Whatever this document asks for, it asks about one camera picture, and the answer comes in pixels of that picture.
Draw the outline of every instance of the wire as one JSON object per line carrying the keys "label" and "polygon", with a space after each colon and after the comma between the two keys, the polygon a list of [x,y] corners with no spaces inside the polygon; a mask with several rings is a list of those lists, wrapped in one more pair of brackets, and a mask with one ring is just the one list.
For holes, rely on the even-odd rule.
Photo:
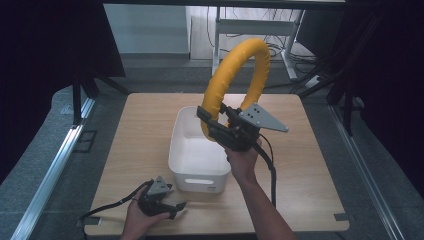
{"label": "wire", "polygon": [[104,206],[98,207],[98,208],[96,208],[96,209],[94,209],[94,210],[91,210],[90,212],[88,212],[88,213],[86,213],[86,214],[84,214],[84,215],[80,216],[80,217],[77,219],[77,221],[76,221],[76,225],[77,225],[77,226],[79,226],[79,225],[81,225],[81,226],[82,226],[82,232],[83,232],[83,234],[84,234],[84,239],[87,239],[87,233],[85,233],[85,229],[84,229],[84,220],[85,220],[87,217],[89,217],[89,216],[91,216],[91,215],[93,215],[93,214],[96,214],[96,213],[98,213],[98,212],[101,212],[101,211],[107,210],[107,209],[111,209],[111,208],[118,207],[118,206],[120,206],[120,205],[122,205],[122,204],[124,204],[124,203],[128,202],[129,200],[131,200],[131,199],[132,199],[132,198],[133,198],[133,197],[137,194],[138,190],[140,190],[140,189],[141,189],[141,188],[143,188],[144,186],[146,186],[146,185],[148,185],[148,184],[152,183],[152,181],[153,181],[153,180],[150,180],[150,181],[146,181],[146,182],[144,182],[144,183],[143,183],[143,184],[141,184],[138,188],[136,188],[133,192],[131,192],[128,196],[124,197],[123,199],[119,200],[119,201],[118,201],[118,202],[116,202],[116,203],[112,203],[112,204],[108,204],[108,205],[104,205]]}
{"label": "wire", "polygon": [[271,202],[272,202],[272,205],[276,207],[277,206],[277,200],[276,200],[277,171],[275,170],[275,167],[274,167],[274,160],[268,156],[268,154],[261,148],[261,146],[259,146],[259,144],[256,142],[256,139],[253,139],[250,137],[250,135],[246,132],[246,130],[241,129],[241,133],[250,142],[250,144],[252,144],[252,147],[258,152],[259,155],[261,155],[261,157],[265,160],[268,166],[268,169],[271,173]]}
{"label": "wire", "polygon": [[272,163],[274,163],[274,152],[272,151],[271,143],[268,141],[268,139],[264,135],[259,133],[259,136],[261,136],[268,143],[269,150],[271,151],[271,161]]}

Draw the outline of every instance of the human arm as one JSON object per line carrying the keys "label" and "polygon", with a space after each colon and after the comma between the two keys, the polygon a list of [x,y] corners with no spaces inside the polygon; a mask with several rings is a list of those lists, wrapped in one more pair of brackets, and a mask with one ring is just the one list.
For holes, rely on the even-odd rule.
{"label": "human arm", "polygon": [[258,239],[296,239],[296,235],[256,180],[256,150],[251,148],[247,152],[235,152],[225,146],[224,149],[231,164],[232,174],[240,185]]}
{"label": "human arm", "polygon": [[124,230],[122,231],[120,240],[137,240],[142,237],[154,224],[167,219],[170,216],[169,213],[161,213],[149,217],[140,210],[137,204],[137,199],[140,198],[141,192],[144,188],[137,192],[133,201],[131,201],[128,206]]}

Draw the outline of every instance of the wooden table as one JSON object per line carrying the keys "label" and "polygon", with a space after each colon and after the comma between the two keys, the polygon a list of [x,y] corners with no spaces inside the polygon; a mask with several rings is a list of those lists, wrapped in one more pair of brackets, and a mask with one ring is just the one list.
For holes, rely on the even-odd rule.
{"label": "wooden table", "polygon": [[[227,94],[224,103],[238,107],[244,94]],[[253,225],[231,173],[221,193],[179,191],[168,166],[173,126],[182,107],[200,105],[203,94],[137,93],[128,97],[110,149],[92,209],[127,196],[142,182],[162,176],[174,184],[169,204],[187,201],[175,220],[154,226],[148,235],[252,233]],[[262,95],[259,104],[280,119],[288,133],[261,129],[271,142],[277,169],[277,208],[294,231],[343,231],[337,221],[344,209],[312,128],[296,95]],[[270,173],[258,159],[256,174],[270,196]],[[98,213],[100,225],[86,226],[88,235],[119,235],[128,203]]]}

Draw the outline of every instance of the white container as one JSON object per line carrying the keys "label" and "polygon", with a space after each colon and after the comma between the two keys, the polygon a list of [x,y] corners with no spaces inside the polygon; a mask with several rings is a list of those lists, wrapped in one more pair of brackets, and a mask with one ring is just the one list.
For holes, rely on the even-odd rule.
{"label": "white container", "polygon": [[[197,107],[178,112],[169,150],[169,168],[183,191],[218,193],[224,190],[231,170],[224,149],[203,135]],[[227,118],[220,115],[219,122]]]}

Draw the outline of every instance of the yellow tube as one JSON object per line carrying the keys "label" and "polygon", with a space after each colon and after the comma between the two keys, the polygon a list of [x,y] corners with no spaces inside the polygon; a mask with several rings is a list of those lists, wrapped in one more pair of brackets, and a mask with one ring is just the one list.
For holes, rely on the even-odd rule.
{"label": "yellow tube", "polygon": [[[255,57],[255,70],[249,90],[240,108],[244,110],[258,101],[268,78],[270,55],[268,46],[262,39],[251,38],[243,41],[231,50],[209,81],[208,88],[203,98],[202,108],[211,114],[212,120],[218,120],[219,109],[231,81],[243,64],[252,56]],[[201,121],[201,127],[205,137],[211,141],[215,141],[209,137],[207,124]]]}

